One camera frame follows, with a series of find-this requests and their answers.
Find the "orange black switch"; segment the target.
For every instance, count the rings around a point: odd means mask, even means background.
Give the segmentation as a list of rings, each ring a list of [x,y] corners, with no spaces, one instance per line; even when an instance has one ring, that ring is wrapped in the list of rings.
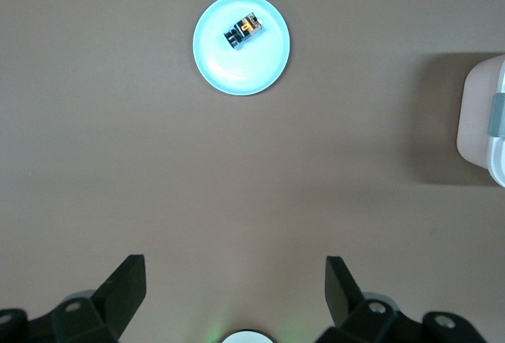
[[[261,21],[254,13],[240,19],[223,35],[233,49],[239,48],[245,41],[263,30]]]

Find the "white lidded storage box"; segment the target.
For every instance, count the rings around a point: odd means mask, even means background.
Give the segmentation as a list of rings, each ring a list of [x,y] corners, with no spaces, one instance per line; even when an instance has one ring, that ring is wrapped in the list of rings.
[[[457,149],[505,188],[505,54],[482,61],[466,77]]]

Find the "brown table cover sheet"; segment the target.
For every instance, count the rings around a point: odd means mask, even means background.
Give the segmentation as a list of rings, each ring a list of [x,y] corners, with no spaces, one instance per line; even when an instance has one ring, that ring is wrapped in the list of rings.
[[[196,67],[215,1],[0,0],[0,308],[42,315],[140,253],[123,343],[312,343],[339,255],[410,318],[505,343],[505,188],[455,146],[505,0],[267,0],[290,57],[247,96]]]

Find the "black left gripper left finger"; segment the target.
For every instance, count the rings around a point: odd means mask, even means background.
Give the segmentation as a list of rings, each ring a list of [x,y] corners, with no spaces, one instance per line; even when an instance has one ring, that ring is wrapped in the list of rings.
[[[74,293],[30,320],[0,309],[0,343],[119,343],[147,293],[143,255],[129,255],[96,290]]]

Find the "light blue round plate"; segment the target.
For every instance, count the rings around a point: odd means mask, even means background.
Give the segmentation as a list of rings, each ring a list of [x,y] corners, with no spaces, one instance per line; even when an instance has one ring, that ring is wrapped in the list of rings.
[[[263,30],[235,50],[223,33],[250,13]],[[217,0],[200,16],[193,33],[193,57],[200,74],[229,95],[255,95],[272,86],[286,69],[290,51],[287,23],[267,0]]]

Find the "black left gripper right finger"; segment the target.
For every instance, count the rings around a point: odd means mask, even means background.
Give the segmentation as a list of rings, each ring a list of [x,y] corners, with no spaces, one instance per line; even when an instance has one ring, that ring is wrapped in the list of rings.
[[[430,311],[416,322],[392,302],[366,296],[339,256],[326,258],[324,294],[334,326],[317,343],[485,343],[460,315]]]

